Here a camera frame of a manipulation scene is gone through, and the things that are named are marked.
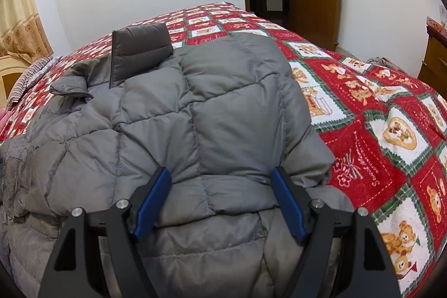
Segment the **grey puffer jacket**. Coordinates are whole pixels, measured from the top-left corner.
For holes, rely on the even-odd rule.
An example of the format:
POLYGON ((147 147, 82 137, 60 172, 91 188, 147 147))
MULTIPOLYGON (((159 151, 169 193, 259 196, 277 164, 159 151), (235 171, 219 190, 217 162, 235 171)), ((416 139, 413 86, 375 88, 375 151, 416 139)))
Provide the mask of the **grey puffer jacket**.
POLYGON ((279 297, 301 247, 270 187, 351 210, 274 40, 236 32, 174 48, 167 27, 129 27, 111 53, 73 65, 25 132, 1 145, 1 257, 36 297, 76 207, 104 210, 160 166, 172 188, 139 253, 160 297, 279 297))

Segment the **red patchwork bear bedspread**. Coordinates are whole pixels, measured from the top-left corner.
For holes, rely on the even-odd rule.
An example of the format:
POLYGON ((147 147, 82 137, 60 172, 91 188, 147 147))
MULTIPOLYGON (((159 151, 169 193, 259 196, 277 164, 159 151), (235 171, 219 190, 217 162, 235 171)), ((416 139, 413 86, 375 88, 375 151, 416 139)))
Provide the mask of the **red patchwork bear bedspread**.
MULTIPOLYGON (((158 17, 174 48, 236 32, 275 41, 308 103, 312 126, 332 152, 330 186, 368 208, 390 253, 403 297, 428 286, 446 247, 446 101, 404 73, 318 48, 230 3, 158 17)), ((51 84, 73 65, 108 55, 107 35, 49 67, 2 134, 21 135, 51 99, 51 84)))

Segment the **pink folded blanket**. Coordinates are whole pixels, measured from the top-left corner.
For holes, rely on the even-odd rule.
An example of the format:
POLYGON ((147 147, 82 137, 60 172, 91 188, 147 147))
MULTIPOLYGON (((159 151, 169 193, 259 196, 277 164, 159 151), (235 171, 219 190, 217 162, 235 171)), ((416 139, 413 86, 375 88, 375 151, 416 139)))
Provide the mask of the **pink folded blanket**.
POLYGON ((4 108, 0 109, 0 132, 2 132, 3 128, 5 127, 7 121, 9 120, 11 116, 11 111, 6 110, 4 108))

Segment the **striped grey pillow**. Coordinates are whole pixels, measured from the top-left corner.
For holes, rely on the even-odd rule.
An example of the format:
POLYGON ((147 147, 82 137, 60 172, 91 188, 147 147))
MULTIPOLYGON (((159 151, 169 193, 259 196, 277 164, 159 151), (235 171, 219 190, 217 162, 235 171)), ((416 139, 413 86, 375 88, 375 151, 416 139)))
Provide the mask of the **striped grey pillow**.
POLYGON ((10 110, 14 105, 16 105, 22 98, 24 93, 30 89, 44 74, 46 66, 51 66, 51 63, 56 61, 56 58, 46 57, 40 58, 34 63, 32 63, 17 79, 9 96, 6 100, 6 108, 10 110))

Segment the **brown wooden dresser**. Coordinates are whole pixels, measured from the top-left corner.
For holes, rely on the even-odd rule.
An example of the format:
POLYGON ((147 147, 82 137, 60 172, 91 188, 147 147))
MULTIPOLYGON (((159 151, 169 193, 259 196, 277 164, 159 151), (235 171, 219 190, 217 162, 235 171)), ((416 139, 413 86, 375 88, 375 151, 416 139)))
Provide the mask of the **brown wooden dresser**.
POLYGON ((436 90, 444 99, 447 93, 447 38, 446 28, 427 17, 427 49, 418 79, 436 90))

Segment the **cream wooden headboard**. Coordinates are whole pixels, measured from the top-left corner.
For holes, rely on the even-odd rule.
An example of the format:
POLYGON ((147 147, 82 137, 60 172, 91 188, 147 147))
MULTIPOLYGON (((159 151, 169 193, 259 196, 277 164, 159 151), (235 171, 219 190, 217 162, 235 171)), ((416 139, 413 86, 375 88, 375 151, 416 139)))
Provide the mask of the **cream wooden headboard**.
POLYGON ((20 75, 26 71, 30 63, 24 59, 5 55, 0 57, 0 105, 6 107, 8 96, 20 75))

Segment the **beige patterned curtain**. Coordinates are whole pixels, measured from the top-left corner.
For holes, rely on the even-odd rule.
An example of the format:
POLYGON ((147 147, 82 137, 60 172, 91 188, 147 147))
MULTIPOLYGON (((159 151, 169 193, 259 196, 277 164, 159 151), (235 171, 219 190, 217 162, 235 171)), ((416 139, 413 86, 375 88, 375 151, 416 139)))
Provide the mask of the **beige patterned curtain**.
POLYGON ((1 56, 33 63, 53 55, 35 0, 1 0, 1 56))

